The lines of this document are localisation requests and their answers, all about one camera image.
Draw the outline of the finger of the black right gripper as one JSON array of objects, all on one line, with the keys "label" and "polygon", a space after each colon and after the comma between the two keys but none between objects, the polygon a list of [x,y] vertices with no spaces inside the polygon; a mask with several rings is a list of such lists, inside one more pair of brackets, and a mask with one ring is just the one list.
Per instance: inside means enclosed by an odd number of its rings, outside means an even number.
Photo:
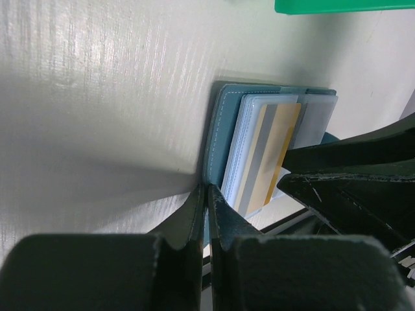
[{"label": "finger of the black right gripper", "polygon": [[366,167],[369,174],[413,177],[414,116],[349,139],[289,150],[283,167],[292,173]]},{"label": "finger of the black right gripper", "polygon": [[366,235],[397,252],[414,241],[414,162],[292,172],[278,189],[341,235]]}]

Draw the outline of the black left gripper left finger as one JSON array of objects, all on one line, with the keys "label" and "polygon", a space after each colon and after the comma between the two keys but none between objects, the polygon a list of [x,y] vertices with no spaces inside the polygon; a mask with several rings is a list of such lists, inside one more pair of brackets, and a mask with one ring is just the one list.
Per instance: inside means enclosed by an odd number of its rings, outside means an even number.
[{"label": "black left gripper left finger", "polygon": [[38,234],[1,268],[2,310],[198,310],[205,187],[146,234]]}]

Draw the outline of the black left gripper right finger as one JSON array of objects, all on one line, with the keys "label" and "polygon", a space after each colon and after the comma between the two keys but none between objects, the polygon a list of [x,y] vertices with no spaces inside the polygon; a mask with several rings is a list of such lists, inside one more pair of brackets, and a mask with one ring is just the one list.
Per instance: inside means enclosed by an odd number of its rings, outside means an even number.
[{"label": "black left gripper right finger", "polygon": [[207,188],[215,310],[410,310],[388,251],[360,235],[264,235]]}]

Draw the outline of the gold striped credit card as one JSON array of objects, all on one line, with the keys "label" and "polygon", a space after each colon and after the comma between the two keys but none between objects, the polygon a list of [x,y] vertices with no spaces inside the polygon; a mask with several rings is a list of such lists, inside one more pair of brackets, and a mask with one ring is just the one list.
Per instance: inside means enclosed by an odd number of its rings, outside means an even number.
[{"label": "gold striped credit card", "polygon": [[300,110],[300,103],[261,108],[234,204],[240,215],[249,216],[271,201]]}]

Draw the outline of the blue leather card holder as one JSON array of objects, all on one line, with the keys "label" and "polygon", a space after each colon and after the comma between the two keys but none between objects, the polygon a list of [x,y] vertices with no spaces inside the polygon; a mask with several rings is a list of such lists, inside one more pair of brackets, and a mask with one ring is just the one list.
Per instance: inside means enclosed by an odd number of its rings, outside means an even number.
[{"label": "blue leather card holder", "polygon": [[[204,183],[218,186],[233,209],[261,108],[299,103],[299,97],[307,94],[337,95],[337,92],[269,84],[226,84],[220,90],[209,127],[202,176]],[[282,163],[277,182],[287,172]],[[279,195],[275,187],[271,201]]]}]

